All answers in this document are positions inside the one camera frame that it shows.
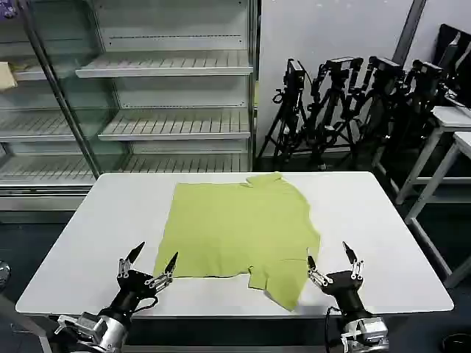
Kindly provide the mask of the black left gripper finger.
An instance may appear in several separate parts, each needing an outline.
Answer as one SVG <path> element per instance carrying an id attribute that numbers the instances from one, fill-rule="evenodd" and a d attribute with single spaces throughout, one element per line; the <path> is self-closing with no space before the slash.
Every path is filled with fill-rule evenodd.
<path id="1" fill-rule="evenodd" d="M 145 243 L 140 243 L 137 247 L 132 249 L 125 259 L 120 259 L 118 262 L 118 277 L 128 277 L 129 272 L 132 268 L 132 264 L 135 262 Z"/>
<path id="2" fill-rule="evenodd" d="M 157 277 L 146 280 L 145 285 L 155 290 L 163 290 L 164 288 L 168 287 L 173 281 L 173 273 L 176 266 L 177 257 L 178 253 L 176 252 L 170 259 L 164 271 Z"/>

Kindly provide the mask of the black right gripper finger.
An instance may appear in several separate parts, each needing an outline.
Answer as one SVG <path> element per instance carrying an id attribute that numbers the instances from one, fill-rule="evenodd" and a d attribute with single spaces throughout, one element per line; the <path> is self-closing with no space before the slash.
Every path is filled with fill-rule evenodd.
<path id="1" fill-rule="evenodd" d="M 307 257 L 308 262 L 308 277 L 317 286 L 328 286 L 333 284 L 333 280 L 327 275 L 322 274 L 318 271 L 315 260 L 312 256 Z"/>
<path id="2" fill-rule="evenodd" d="M 356 256 L 354 250 L 347 245 L 346 242 L 342 242 L 345 253 L 351 265 L 351 276 L 352 277 L 362 277 L 362 271 L 364 268 L 364 261 L 359 260 Z"/>

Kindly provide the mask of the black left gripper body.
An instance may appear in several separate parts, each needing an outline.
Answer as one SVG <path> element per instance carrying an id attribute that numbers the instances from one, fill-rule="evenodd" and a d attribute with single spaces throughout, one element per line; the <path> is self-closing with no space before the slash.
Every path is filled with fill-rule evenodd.
<path id="1" fill-rule="evenodd" d="M 152 275 L 135 270 L 130 270 L 128 277 L 118 278 L 120 289 L 110 304 L 111 310 L 133 315 L 154 307 L 158 303 L 157 290 L 145 285 L 145 281 L 151 278 Z"/>

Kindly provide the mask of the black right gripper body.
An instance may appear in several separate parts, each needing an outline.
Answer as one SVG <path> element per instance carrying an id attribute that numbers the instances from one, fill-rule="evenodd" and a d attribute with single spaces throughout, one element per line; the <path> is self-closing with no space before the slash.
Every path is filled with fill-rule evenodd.
<path id="1" fill-rule="evenodd" d="M 358 290 L 363 284 L 363 280 L 352 279 L 351 271 L 339 271 L 328 274 L 332 282 L 321 287 L 324 294 L 332 296 L 340 309 L 343 319 L 363 319 L 370 318 Z"/>

